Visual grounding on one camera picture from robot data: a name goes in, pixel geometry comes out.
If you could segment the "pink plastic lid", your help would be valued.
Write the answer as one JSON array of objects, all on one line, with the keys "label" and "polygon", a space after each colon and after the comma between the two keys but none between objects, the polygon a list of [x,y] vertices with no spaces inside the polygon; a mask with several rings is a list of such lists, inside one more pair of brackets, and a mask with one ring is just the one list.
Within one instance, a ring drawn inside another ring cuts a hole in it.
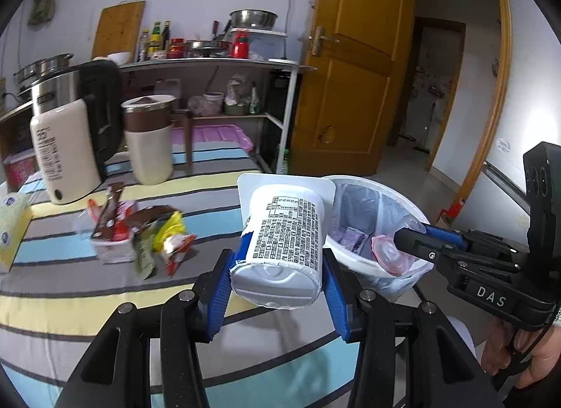
[{"label": "pink plastic lid", "polygon": [[414,263],[414,256],[400,251],[391,236],[380,234],[371,239],[373,258],[389,274],[402,276]]}]

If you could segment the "yellow snack packet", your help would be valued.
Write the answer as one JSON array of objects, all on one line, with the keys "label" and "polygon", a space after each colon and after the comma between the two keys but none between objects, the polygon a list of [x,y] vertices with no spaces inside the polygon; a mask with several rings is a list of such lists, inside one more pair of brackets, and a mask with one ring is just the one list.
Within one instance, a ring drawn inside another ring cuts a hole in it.
[{"label": "yellow snack packet", "polygon": [[163,255],[173,255],[184,247],[186,241],[187,229],[182,214],[176,210],[156,232],[152,249]]}]

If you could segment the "white yogurt cup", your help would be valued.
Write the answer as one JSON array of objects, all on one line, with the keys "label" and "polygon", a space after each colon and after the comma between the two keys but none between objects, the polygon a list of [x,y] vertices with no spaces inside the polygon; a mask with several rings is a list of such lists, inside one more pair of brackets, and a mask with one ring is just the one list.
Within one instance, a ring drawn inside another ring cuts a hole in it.
[{"label": "white yogurt cup", "polygon": [[245,173],[237,180],[243,232],[230,267],[253,305],[297,309],[322,290],[322,247],[336,186],[327,178]]}]

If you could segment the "brown coffee sachet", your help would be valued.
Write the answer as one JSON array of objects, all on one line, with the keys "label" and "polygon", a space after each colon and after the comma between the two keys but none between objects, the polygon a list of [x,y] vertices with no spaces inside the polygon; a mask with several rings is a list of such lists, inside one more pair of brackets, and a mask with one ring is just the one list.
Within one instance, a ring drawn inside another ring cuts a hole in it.
[{"label": "brown coffee sachet", "polygon": [[91,234],[92,240],[112,240],[123,189],[123,182],[115,182],[108,185],[107,201],[102,208],[96,227]]}]

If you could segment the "purple milk carton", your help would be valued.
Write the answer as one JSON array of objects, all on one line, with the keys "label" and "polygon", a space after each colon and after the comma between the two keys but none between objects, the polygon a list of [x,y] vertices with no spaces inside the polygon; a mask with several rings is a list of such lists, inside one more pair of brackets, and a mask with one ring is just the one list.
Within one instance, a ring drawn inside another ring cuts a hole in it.
[{"label": "purple milk carton", "polygon": [[339,231],[335,240],[346,250],[359,255],[368,240],[368,235],[355,227],[345,227]]}]

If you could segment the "white trash bin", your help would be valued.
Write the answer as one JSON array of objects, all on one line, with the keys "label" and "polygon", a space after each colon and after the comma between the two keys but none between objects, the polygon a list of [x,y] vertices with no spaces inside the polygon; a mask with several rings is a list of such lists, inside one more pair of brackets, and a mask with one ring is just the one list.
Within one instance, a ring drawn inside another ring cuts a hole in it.
[{"label": "white trash bin", "polygon": [[[338,262],[358,276],[365,287],[387,300],[396,301],[412,288],[434,265],[414,257],[414,263],[402,276],[387,273],[373,258],[371,239],[380,234],[391,236],[401,228],[425,231],[429,224],[422,211],[397,191],[373,180],[350,175],[328,175],[336,187],[325,247]],[[339,231],[355,227],[368,235],[361,254],[346,250],[336,240]]]}]

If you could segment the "striped tablecloth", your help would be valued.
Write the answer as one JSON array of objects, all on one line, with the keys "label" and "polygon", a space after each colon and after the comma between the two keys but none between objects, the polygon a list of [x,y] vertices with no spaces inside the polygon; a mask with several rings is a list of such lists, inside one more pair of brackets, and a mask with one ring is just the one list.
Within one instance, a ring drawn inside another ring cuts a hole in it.
[{"label": "striped tablecloth", "polygon": [[[132,263],[106,265],[73,231],[84,202],[55,206],[38,176],[22,191],[32,217],[11,270],[1,279],[1,367],[7,386],[30,407],[51,407],[87,346],[123,302],[158,305],[210,270],[235,248],[243,228],[236,183],[256,168],[243,149],[200,144],[192,164],[175,149],[172,178],[139,185],[124,153],[108,178],[141,208],[169,205],[183,214],[194,246],[177,271],[157,266],[148,279]],[[335,334],[324,299],[302,310],[257,308],[232,297],[222,330],[198,348],[203,382],[214,407],[343,407],[358,348]]]}]

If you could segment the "small brown wrapper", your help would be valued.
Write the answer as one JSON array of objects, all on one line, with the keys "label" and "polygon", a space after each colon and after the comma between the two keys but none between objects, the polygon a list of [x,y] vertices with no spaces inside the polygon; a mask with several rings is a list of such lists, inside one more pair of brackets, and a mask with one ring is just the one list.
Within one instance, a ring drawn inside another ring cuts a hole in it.
[{"label": "small brown wrapper", "polygon": [[124,223],[132,233],[139,234],[151,223],[169,219],[176,211],[170,206],[150,206],[133,212],[124,219]]}]

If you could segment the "clear zip bag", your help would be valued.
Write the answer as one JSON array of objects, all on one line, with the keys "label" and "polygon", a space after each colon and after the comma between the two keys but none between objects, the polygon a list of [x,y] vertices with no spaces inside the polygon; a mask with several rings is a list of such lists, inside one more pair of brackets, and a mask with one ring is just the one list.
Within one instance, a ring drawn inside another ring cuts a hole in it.
[{"label": "clear zip bag", "polygon": [[90,216],[87,210],[83,210],[79,213],[72,225],[74,233],[83,241],[91,237],[95,227],[96,221]]}]

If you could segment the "pink lidded storage box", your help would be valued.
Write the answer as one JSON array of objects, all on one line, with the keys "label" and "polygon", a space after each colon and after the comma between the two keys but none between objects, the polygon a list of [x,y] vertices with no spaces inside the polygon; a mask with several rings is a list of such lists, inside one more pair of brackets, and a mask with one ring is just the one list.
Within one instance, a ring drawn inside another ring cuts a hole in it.
[{"label": "pink lidded storage box", "polygon": [[245,152],[252,152],[254,143],[249,136],[237,125],[203,125],[195,126],[191,130],[191,147],[199,147],[200,144],[229,143],[234,148],[238,147]]}]

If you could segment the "green glass bottle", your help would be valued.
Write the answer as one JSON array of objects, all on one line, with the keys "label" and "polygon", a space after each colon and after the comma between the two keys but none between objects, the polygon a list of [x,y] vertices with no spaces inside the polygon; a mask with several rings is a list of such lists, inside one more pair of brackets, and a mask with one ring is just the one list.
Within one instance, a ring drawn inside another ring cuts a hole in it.
[{"label": "green glass bottle", "polygon": [[284,149],[282,152],[282,162],[280,163],[279,174],[286,175],[289,173],[289,149]]}]

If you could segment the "cream brown lidded mug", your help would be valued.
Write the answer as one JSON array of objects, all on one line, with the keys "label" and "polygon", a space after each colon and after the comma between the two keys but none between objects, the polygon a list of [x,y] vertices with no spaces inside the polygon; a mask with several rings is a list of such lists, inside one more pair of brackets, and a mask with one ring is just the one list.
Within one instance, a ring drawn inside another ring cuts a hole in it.
[{"label": "cream brown lidded mug", "polygon": [[143,185],[167,181],[174,172],[172,133],[175,124],[182,129],[184,160],[192,164],[192,115],[174,109],[173,94],[150,94],[124,101],[124,138],[129,162],[136,180]]}]

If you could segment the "yellow tissue pack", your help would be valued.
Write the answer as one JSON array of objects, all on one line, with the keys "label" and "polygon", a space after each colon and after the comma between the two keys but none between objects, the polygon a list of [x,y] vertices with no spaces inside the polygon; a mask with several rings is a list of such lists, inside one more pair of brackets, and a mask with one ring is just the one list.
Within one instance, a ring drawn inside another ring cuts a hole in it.
[{"label": "yellow tissue pack", "polygon": [[1,199],[0,207],[0,272],[7,274],[12,268],[18,247],[29,222],[29,196],[9,193]]}]

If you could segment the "white electric kettle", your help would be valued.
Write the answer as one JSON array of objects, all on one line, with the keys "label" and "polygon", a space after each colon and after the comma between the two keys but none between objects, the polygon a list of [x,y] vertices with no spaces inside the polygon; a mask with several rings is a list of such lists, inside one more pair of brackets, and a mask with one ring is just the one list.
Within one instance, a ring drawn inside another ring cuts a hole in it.
[{"label": "white electric kettle", "polygon": [[124,137],[122,78],[100,59],[48,74],[31,86],[33,149],[51,203],[75,202],[107,178]]}]

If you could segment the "wooden door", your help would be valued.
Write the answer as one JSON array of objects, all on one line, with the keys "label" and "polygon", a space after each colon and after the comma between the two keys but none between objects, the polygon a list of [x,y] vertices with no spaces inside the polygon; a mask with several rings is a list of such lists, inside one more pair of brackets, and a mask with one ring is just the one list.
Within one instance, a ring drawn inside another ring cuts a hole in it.
[{"label": "wooden door", "polygon": [[397,110],[414,0],[315,0],[290,143],[301,175],[372,175]]}]

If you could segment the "white bowl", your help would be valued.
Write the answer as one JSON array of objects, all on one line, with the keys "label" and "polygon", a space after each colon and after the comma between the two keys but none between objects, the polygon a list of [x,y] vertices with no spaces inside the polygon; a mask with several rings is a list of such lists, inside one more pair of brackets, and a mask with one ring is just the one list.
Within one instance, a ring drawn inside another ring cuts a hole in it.
[{"label": "white bowl", "polygon": [[113,61],[118,66],[123,66],[128,64],[131,61],[132,54],[131,52],[118,52],[108,54],[107,58]]}]

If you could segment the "red bottle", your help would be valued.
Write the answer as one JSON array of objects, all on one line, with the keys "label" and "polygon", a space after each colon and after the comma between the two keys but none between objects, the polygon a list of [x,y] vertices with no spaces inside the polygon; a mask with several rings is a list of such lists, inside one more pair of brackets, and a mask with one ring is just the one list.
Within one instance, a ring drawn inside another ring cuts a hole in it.
[{"label": "red bottle", "polygon": [[249,58],[248,31],[240,30],[234,33],[234,37],[230,49],[230,56],[231,58],[238,58],[238,59]]}]

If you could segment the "metal shelf rack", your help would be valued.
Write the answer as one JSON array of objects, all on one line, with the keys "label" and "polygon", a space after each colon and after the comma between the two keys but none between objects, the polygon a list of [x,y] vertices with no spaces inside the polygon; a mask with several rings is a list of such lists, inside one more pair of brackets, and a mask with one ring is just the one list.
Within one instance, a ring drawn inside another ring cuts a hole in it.
[{"label": "metal shelf rack", "polygon": [[167,73],[172,74],[174,77],[177,74],[174,72],[178,69],[184,74],[187,79],[182,86],[182,95],[190,97],[194,94],[202,94],[205,92],[222,92],[225,87],[219,85],[217,76],[225,74],[228,69],[233,73],[243,73],[243,71],[262,70],[273,71],[279,70],[288,72],[290,74],[289,85],[285,97],[285,104],[283,106],[284,114],[281,119],[275,118],[272,114],[266,113],[266,118],[274,123],[282,132],[279,140],[279,150],[284,151],[288,148],[289,133],[290,133],[290,120],[292,110],[295,108],[295,100],[297,97],[296,88],[298,85],[298,75],[304,71],[311,71],[311,66],[300,65],[291,60],[280,60],[272,58],[270,60],[251,60],[243,58],[176,58],[176,59],[162,59],[150,60],[143,62],[135,62],[125,64],[123,66],[117,65],[109,59],[98,58],[96,60],[88,61],[83,64],[70,66],[68,71],[80,70],[83,68],[90,68],[91,71],[97,71],[99,68],[107,67],[111,72],[110,81],[117,80],[116,74],[120,74],[124,85],[121,86],[121,96],[136,96],[137,93],[127,88],[127,81],[129,81],[134,74],[141,72],[149,72],[150,74],[156,73],[160,70],[160,76]]}]

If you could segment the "steel pot on stove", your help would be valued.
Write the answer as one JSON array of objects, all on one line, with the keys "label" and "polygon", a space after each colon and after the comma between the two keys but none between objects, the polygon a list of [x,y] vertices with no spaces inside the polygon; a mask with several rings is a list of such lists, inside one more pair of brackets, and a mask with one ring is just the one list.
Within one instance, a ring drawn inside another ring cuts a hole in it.
[{"label": "steel pot on stove", "polygon": [[28,88],[33,81],[67,68],[71,58],[73,58],[73,54],[66,53],[32,62],[14,74],[17,85],[20,88]]}]

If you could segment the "wooden cutting board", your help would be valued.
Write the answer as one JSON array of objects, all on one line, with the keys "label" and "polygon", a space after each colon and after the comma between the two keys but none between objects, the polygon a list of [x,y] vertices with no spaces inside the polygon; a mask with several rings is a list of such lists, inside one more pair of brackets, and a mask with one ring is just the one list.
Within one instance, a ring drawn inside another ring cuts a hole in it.
[{"label": "wooden cutting board", "polygon": [[91,50],[91,58],[136,50],[146,2],[126,2],[102,10]]}]

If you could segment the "steel bowl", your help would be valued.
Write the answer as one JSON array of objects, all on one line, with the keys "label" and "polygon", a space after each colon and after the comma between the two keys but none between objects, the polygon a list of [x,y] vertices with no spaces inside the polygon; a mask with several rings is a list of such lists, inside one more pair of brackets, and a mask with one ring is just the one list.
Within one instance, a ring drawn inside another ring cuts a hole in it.
[{"label": "steel bowl", "polygon": [[232,28],[259,29],[270,31],[275,26],[278,15],[262,9],[239,9],[230,13]]}]

